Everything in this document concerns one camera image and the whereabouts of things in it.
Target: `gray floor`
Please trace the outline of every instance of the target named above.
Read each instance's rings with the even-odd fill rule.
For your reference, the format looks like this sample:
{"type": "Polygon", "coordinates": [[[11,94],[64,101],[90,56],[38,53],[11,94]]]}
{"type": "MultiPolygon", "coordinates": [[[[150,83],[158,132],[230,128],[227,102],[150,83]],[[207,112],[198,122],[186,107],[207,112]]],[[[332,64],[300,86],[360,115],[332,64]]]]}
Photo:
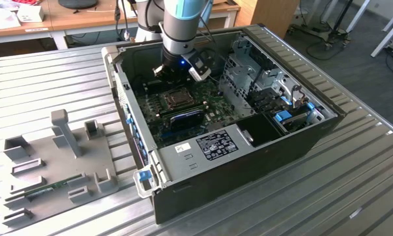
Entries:
{"type": "MultiPolygon", "coordinates": [[[[323,6],[318,11],[319,15],[327,2],[328,1],[323,1],[323,6]]],[[[303,7],[311,8],[312,3],[314,0],[303,0],[303,7]]],[[[344,1],[340,1],[334,11],[334,19],[338,17],[343,5],[344,1]]],[[[356,11],[358,8],[351,7],[343,22],[344,29],[356,11]]],[[[386,37],[386,33],[382,29],[387,23],[387,19],[367,12],[351,33],[351,44],[346,50],[328,61],[316,60],[307,54],[307,47],[315,42],[319,42],[316,37],[296,31],[292,35],[286,37],[286,41],[393,124],[393,73],[387,68],[386,52],[382,52],[376,58],[371,57],[372,51],[386,37]]],[[[312,52],[316,57],[323,58],[330,54],[330,52],[323,50],[323,47],[314,49],[312,52]]]]}

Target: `wooden cabinet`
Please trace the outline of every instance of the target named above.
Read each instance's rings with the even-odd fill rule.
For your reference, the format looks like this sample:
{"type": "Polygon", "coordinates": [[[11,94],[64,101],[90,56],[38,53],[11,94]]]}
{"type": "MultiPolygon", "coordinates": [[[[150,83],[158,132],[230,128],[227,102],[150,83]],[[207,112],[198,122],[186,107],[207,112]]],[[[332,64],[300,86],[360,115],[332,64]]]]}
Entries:
{"type": "Polygon", "coordinates": [[[236,26],[263,23],[284,38],[299,0],[235,0],[235,2],[240,5],[236,26]]]}

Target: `motherboard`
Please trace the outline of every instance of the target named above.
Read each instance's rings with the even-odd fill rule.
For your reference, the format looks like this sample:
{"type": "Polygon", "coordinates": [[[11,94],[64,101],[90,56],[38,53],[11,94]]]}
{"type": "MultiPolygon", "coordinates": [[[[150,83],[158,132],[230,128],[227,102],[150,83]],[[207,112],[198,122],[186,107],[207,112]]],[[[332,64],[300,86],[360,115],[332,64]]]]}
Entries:
{"type": "Polygon", "coordinates": [[[159,148],[215,131],[240,119],[214,80],[138,96],[159,148]]]}

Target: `blue release tab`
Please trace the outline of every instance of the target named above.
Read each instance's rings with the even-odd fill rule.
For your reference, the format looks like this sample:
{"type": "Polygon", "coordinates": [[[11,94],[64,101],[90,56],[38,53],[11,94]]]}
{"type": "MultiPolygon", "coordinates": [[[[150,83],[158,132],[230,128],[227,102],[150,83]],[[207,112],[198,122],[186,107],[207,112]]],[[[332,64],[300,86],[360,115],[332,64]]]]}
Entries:
{"type": "Polygon", "coordinates": [[[287,120],[288,118],[292,118],[294,116],[291,115],[291,113],[288,111],[282,111],[275,115],[275,118],[278,119],[278,121],[283,121],[287,120]]]}
{"type": "Polygon", "coordinates": [[[294,103],[287,99],[286,96],[283,96],[282,99],[284,100],[284,102],[286,102],[288,105],[294,105],[294,103]]]}
{"type": "Polygon", "coordinates": [[[151,171],[142,171],[139,174],[140,174],[140,181],[146,181],[152,178],[151,171]]]}
{"type": "Polygon", "coordinates": [[[310,108],[311,110],[315,109],[315,104],[314,104],[312,102],[308,103],[308,108],[310,108]]]}

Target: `sticker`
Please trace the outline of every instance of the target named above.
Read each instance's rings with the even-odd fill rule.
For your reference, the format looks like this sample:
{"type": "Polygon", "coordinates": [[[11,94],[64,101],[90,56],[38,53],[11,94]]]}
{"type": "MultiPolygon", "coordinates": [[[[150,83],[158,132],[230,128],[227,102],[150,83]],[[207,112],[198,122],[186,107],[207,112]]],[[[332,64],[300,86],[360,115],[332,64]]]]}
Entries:
{"type": "Polygon", "coordinates": [[[176,149],[176,152],[180,153],[180,152],[191,149],[191,145],[190,145],[190,143],[180,144],[175,147],[175,149],[176,149]]]}
{"type": "Polygon", "coordinates": [[[198,139],[196,142],[210,161],[239,150],[226,130],[198,139]]]}
{"type": "Polygon", "coordinates": [[[48,28],[26,29],[26,32],[47,31],[48,28]]]}

